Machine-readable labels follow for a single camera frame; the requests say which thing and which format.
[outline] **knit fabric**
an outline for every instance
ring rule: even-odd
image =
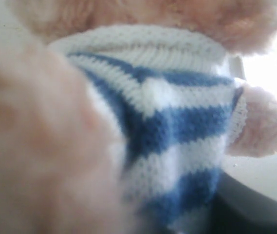
[[[200,34],[141,25],[100,28],[51,47],[85,73],[99,112],[127,140],[117,160],[126,198],[159,225],[203,233],[241,95],[234,79],[212,75],[224,49]]]

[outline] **teddy bear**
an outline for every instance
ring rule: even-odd
[[[0,50],[0,232],[205,233],[222,158],[277,153],[277,97],[218,73],[277,0],[8,6],[43,45]]]

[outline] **white background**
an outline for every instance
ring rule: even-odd
[[[0,43],[20,45],[28,34],[0,0]],[[224,169],[251,188],[277,200],[277,156],[262,159],[228,157]]]

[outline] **sweater collar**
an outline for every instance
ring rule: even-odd
[[[161,71],[218,73],[226,50],[200,33],[155,25],[114,25],[59,39],[50,48],[65,55],[98,53]]]

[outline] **blue stripe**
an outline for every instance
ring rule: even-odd
[[[125,74],[130,74],[134,79],[139,83],[143,83],[147,78],[154,79],[165,79],[170,84],[175,85],[184,85],[184,86],[205,86],[211,87],[215,85],[230,85],[233,84],[234,80],[226,77],[216,77],[207,75],[204,73],[198,72],[159,72],[153,69],[145,68],[145,67],[134,67],[130,63],[124,62],[122,60],[118,60],[115,58],[110,58],[107,56],[96,55],[92,53],[75,53],[70,54],[69,57],[89,57],[94,58],[98,61],[104,61],[107,64],[118,67]]]
[[[143,119],[141,113],[112,89],[103,78],[85,71],[115,113],[120,128],[128,140],[126,168],[140,156],[161,154],[176,143],[186,143],[226,132],[232,105],[209,108],[166,108],[153,117]]]
[[[210,205],[216,192],[220,169],[214,168],[182,177],[174,189],[147,202],[141,212],[152,213],[167,227],[185,213]]]

